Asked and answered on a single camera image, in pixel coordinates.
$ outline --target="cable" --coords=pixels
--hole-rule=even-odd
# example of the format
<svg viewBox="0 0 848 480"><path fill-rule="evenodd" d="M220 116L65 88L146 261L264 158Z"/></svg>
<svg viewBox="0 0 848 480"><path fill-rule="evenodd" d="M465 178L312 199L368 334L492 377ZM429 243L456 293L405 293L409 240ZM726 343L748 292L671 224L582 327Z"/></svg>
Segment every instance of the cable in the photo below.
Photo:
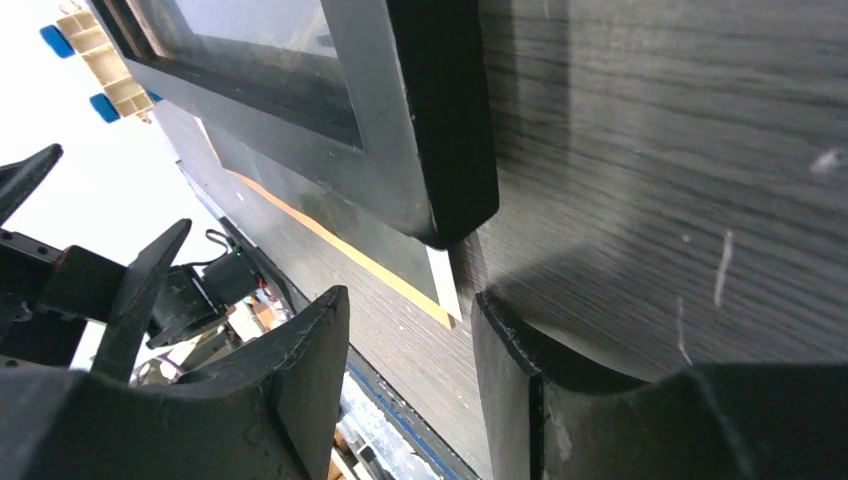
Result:
<svg viewBox="0 0 848 480"><path fill-rule="evenodd" d="M218 230L215 230L213 228L208 228L208 229L206 229L206 239L209 240L212 243L217 243L218 245L224 247L224 253L222 253L221 255L218 255L217 258L213 258L212 260L209 260L209 261L206 261L206 262L186 263L185 265L182 265L183 267L205 267L207 265L211 265L211 264L215 263L216 261L224 258L228 253L230 253L230 243L229 243L229 237L227 237L227 235L225 235L225 234L223 234L223 233L221 233Z"/></svg>

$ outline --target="glass pane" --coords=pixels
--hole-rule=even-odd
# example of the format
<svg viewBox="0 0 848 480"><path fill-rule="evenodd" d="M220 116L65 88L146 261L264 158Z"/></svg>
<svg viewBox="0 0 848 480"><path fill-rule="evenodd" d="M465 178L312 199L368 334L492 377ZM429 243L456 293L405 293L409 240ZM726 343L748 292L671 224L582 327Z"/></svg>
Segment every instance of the glass pane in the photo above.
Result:
<svg viewBox="0 0 848 480"><path fill-rule="evenodd" d="M276 104L352 115L320 0L128 4L160 57L224 75Z"/></svg>

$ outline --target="black picture frame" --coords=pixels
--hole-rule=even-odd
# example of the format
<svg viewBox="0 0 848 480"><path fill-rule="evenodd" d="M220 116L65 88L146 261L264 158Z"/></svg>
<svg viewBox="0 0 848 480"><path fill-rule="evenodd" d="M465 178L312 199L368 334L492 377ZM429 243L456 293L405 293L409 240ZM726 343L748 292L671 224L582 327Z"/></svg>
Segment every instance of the black picture frame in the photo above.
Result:
<svg viewBox="0 0 848 480"><path fill-rule="evenodd" d="M476 1L321 0L354 129L344 115L269 102L258 87L157 56L126 0L90 4L146 89L392 228L446 248L497 211Z"/></svg>

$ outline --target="floor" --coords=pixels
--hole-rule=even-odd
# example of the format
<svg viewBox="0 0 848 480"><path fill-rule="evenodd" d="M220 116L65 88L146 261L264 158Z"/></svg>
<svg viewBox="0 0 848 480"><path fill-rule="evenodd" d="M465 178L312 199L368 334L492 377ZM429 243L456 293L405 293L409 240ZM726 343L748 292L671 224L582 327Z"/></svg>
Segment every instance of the floor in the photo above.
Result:
<svg viewBox="0 0 848 480"><path fill-rule="evenodd" d="M795 7L483 0L501 208L451 251L461 307L492 290L647 380L687 360L848 360L848 5ZM351 341L490 478L468 326L425 321L210 164L178 109L160 113L307 294L352 287Z"/></svg>

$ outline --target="blue stripe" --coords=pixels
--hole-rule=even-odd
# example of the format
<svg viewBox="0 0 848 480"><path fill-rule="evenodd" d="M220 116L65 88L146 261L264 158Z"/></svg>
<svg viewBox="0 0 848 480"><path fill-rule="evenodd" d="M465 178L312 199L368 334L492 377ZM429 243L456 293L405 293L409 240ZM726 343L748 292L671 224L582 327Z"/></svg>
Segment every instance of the blue stripe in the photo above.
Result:
<svg viewBox="0 0 848 480"><path fill-rule="evenodd" d="M362 375L362 374L359 372L359 370L357 370L357 369L356 369L356 367L354 367L353 365L351 365L351 363L350 363L350 362L347 362L347 369L348 369L348 370L350 371L350 373L352 373L352 374L353 374L353 375L354 375L357 379L359 379L359 381L360 381L360 382L361 382L361 383L365 386L365 388L367 388L367 389L368 389L368 391L369 391L369 392L371 392L371 394L372 394L374 397L376 397L376 398L377 398L377 401L378 401L378 402L380 402L380 405L382 405L382 406L383 406L383 409L385 409L387 412L389 412L389 415L391 415L391 416L392 416L392 418L394 418L394 419L395 419L395 420L396 420L396 421L400 424L401 428L403 428L403 429L404 429L404 431L406 431L406 433L408 433L408 434L412 437L412 439L413 439L413 440L415 440L415 443L417 443L417 444L418 444L418 446L419 446L419 447L421 447L421 450L424 450L424 453L426 453L426 454L427 454L427 456L429 456L429 457L430 457L430 459L431 459L431 460L433 460L433 462L434 462L436 465L438 465L438 466L439 466L439 468L441 468L441 469L442 469L442 472L443 472L445 475L447 475L447 477L448 477L448 478L450 478L451 480L458 480L458 479L457 479L457 477L456 477L456 475L454 475L454 474L453 474L453 472L450 470L450 468L448 468L448 466L447 466L447 465L445 465L445 464L444 464L444 462L442 462L442 460L441 460L441 459L439 459L439 456L438 456L438 455L436 455L436 452L434 452L434 451L433 451L433 449L432 449L432 448L430 448L430 446L429 446L429 445L427 445L427 443L424 441L424 439L423 439L423 438L419 437L419 436L418 436L418 434L417 434L417 433L415 433L415 430L413 430L412 426L411 426L410 424L408 424L408 423L406 422L406 420L404 420L404 419L403 419L403 418L402 418L402 417L401 417L401 416L400 416L400 415L399 415L399 414L395 411L395 409L394 409L394 408L392 408L391 404L390 404L389 402L387 402L387 401L386 401L386 399L384 399L382 395L380 395L379 393L377 393L377 391L374 389L374 387L372 387L372 386L371 386L371 384L368 382L368 380L365 378L365 376L364 376L364 375Z"/></svg>

